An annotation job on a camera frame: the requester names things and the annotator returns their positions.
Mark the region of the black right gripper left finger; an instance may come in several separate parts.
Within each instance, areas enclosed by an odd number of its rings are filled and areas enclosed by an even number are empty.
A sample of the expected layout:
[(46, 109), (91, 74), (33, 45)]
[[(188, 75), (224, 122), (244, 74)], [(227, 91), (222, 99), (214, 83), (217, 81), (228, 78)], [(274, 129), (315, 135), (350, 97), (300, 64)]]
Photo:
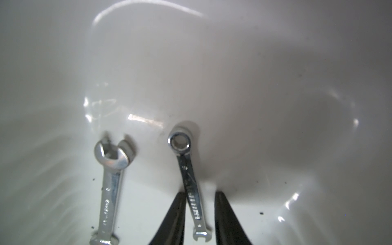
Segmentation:
[(149, 245), (184, 244), (186, 203), (186, 194), (184, 192), (177, 193)]

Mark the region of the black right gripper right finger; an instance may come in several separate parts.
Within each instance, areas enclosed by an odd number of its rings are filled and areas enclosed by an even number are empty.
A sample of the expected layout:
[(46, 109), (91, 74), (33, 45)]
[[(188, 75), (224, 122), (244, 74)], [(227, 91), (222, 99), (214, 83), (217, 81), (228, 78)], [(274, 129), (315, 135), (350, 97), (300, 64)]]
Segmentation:
[(215, 193), (214, 220), (217, 245), (252, 244), (223, 192)]

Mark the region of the small silver ring combination wrench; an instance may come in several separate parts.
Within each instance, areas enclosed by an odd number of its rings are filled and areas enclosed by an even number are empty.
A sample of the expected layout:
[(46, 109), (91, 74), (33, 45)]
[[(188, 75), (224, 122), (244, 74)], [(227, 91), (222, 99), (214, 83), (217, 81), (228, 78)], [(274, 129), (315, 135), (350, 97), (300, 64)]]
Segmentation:
[(192, 134), (187, 128), (174, 127), (168, 136), (167, 143), (175, 154), (180, 168), (187, 202), (195, 226), (193, 239), (198, 241), (198, 239), (203, 238), (205, 242), (209, 242), (212, 240), (212, 231), (205, 221), (202, 199), (193, 170)]

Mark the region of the small silver open-end wrench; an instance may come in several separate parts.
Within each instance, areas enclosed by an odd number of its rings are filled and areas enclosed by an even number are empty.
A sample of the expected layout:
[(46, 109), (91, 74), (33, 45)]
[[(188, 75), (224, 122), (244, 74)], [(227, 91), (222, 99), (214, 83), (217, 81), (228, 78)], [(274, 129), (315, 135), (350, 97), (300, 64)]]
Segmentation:
[(121, 177), (134, 160), (135, 153), (126, 140), (113, 145), (108, 137), (101, 139), (94, 148), (97, 162), (103, 166), (103, 182), (98, 231), (91, 237), (91, 245), (117, 245), (113, 235)]

